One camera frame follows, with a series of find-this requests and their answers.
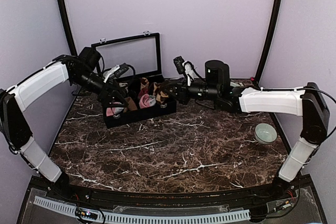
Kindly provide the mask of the brown argyle sock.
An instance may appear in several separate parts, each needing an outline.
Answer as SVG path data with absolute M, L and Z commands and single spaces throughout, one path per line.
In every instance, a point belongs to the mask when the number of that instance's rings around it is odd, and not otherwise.
M 169 98 L 169 95 L 161 90 L 161 83 L 157 82 L 150 84 L 148 94 L 153 96 L 159 104 L 164 104 Z

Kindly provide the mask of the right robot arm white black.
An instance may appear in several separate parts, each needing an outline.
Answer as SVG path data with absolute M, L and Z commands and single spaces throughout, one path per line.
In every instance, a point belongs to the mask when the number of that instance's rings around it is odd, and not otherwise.
M 288 191 L 288 184 L 299 173 L 319 146 L 330 137 L 330 111 L 323 98 L 326 94 L 314 82 L 306 86 L 284 89 L 234 87 L 229 65 L 219 60 L 205 62 L 205 77 L 195 71 L 194 65 L 182 57 L 174 59 L 175 67 L 183 78 L 167 81 L 160 90 L 188 104 L 190 99 L 212 101 L 214 108 L 230 113 L 268 112 L 302 117 L 303 128 L 299 139 L 278 171 L 277 180 L 268 188 L 273 200 Z

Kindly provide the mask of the pink mint patterned sock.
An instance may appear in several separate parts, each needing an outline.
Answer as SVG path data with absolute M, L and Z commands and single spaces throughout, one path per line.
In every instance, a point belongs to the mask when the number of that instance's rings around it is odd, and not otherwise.
M 139 106 L 141 109 L 149 108 L 156 105 L 156 98 L 153 95 L 144 94 L 139 101 Z

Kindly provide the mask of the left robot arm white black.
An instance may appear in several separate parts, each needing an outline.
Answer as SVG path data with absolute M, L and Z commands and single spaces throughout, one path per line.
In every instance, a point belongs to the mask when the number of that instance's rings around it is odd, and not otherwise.
M 74 189 L 68 185 L 66 172 L 52 161 L 35 138 L 28 114 L 66 82 L 96 94 L 105 107 L 126 108 L 126 89 L 116 79 L 132 67 L 121 63 L 103 72 L 99 69 L 101 59 L 101 54 L 91 47 L 84 48 L 78 56 L 60 55 L 18 84 L 1 90 L 1 133 L 9 150 L 54 184 L 54 193 L 63 201 L 74 197 Z

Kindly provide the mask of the black glass-lid storage box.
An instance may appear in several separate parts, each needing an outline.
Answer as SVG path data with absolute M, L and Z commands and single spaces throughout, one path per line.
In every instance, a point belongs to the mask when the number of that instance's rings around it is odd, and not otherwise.
M 159 33 L 147 33 L 130 37 L 106 40 L 91 45 L 107 60 L 106 72 L 116 65 L 126 63 L 129 70 L 119 78 L 110 78 L 108 81 L 116 81 L 125 88 L 126 96 L 131 97 L 138 109 L 128 111 L 114 116 L 106 116 L 106 109 L 103 107 L 103 119 L 107 128 L 122 126 L 129 123 L 143 121 L 159 116 L 164 116 L 176 112 L 176 101 L 168 98 L 164 104 L 141 109 L 139 106 L 138 94 L 140 92 L 140 78 L 147 78 L 149 86 L 153 82 L 162 83 L 161 63 L 161 42 Z

